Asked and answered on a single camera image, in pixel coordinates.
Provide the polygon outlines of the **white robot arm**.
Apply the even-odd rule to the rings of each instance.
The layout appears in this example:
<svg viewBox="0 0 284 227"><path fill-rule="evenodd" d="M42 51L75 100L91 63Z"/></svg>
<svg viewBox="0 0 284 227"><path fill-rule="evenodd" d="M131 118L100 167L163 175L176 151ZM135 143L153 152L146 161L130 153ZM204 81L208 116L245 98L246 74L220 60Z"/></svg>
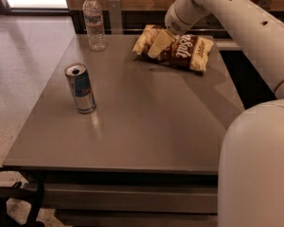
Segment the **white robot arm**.
<svg viewBox="0 0 284 227"><path fill-rule="evenodd" d="M223 138L218 227L284 227L284 23L250 0L176 0L165 26L213 15L245 59L226 65L246 106Z"/></svg>

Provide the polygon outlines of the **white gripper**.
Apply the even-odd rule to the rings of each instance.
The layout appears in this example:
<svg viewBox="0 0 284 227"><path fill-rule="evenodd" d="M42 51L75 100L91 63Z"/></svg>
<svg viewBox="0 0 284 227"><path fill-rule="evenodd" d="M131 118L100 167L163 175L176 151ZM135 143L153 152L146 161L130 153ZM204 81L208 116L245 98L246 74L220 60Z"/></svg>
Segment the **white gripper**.
<svg viewBox="0 0 284 227"><path fill-rule="evenodd" d="M174 35L182 35L197 22L208 16L209 12L193 0L175 0L165 16L165 27L151 44L148 56L155 59L174 40Z"/></svg>

